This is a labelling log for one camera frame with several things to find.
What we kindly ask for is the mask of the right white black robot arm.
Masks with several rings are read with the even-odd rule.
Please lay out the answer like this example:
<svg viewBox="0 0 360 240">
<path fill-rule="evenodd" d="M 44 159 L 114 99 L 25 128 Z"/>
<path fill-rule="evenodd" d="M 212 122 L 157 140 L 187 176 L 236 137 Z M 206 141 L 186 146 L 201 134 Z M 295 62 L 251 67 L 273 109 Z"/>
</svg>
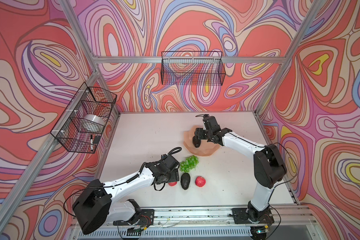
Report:
<svg viewBox="0 0 360 240">
<path fill-rule="evenodd" d="M 237 135 L 231 129 L 221 128 L 214 116 L 198 115 L 203 118 L 204 127 L 196 128 L 192 138 L 194 147 L 199 148 L 202 141 L 231 148 L 254 160 L 254 176 L 257 180 L 254 196 L 247 207 L 248 220 L 258 223 L 270 209 L 269 201 L 276 183 L 287 173 L 285 162 L 279 149 L 274 145 L 261 145 Z"/>
</svg>

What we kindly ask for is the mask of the red fake apple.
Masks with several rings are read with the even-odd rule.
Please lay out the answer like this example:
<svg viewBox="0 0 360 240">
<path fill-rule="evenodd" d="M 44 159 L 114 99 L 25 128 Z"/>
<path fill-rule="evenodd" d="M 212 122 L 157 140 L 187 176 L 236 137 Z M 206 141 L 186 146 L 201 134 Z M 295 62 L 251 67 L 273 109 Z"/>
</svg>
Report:
<svg viewBox="0 0 360 240">
<path fill-rule="evenodd" d="M 202 176 L 198 176 L 197 178 L 196 178 L 196 180 L 195 180 L 195 185 L 197 186 L 197 187 L 204 187 L 205 186 L 205 184 L 206 184 L 206 179 L 204 178 L 204 177 L 202 177 Z"/>
<path fill-rule="evenodd" d="M 177 184 L 178 182 L 172 182 L 172 183 L 168 183 L 169 186 L 173 187 Z"/>
</svg>

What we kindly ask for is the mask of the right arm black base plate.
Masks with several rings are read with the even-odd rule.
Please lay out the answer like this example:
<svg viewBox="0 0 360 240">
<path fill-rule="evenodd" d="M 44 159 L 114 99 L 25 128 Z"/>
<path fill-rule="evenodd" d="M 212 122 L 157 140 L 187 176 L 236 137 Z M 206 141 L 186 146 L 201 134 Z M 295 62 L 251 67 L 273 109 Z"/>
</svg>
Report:
<svg viewBox="0 0 360 240">
<path fill-rule="evenodd" d="M 233 208 L 231 216 L 234 218 L 235 224 L 272 225 L 275 222 L 270 208 L 260 212 L 256 209 Z"/>
</svg>

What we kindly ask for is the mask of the green fake grape bunch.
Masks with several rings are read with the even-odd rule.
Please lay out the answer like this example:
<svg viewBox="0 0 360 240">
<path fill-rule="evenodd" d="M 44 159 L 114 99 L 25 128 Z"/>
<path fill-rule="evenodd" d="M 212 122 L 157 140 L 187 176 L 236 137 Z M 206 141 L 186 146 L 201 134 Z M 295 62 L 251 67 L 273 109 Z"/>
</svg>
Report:
<svg viewBox="0 0 360 240">
<path fill-rule="evenodd" d="M 199 163 L 199 158 L 196 156 L 187 157 L 184 161 L 180 162 L 180 171 L 189 173 L 195 169 Z"/>
</svg>

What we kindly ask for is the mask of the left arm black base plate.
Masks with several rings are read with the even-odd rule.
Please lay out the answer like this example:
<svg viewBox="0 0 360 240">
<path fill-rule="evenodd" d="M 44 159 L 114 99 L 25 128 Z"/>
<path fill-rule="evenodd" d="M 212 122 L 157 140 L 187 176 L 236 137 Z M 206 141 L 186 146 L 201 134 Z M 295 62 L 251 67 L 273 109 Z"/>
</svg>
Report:
<svg viewBox="0 0 360 240">
<path fill-rule="evenodd" d="M 154 209 L 142 209 L 137 211 L 127 221 L 114 221 L 114 226 L 139 226 L 140 228 L 149 227 L 154 223 L 155 210 Z"/>
</svg>

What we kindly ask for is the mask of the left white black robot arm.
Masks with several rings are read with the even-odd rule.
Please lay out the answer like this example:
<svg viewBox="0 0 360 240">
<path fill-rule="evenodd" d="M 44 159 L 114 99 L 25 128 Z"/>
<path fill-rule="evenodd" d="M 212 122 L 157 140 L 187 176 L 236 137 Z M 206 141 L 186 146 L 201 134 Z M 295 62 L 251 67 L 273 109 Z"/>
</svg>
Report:
<svg viewBox="0 0 360 240">
<path fill-rule="evenodd" d="M 102 225 L 113 223 L 117 226 L 131 226 L 131 232 L 141 232 L 150 227 L 154 220 L 154 210 L 142 210 L 133 199 L 121 200 L 133 192 L 179 181 L 180 163 L 174 158 L 181 147 L 170 150 L 155 162 L 144 162 L 140 169 L 123 178 L 100 182 L 95 179 L 80 191 L 73 203 L 74 216 L 84 235 L 89 235 Z"/>
</svg>

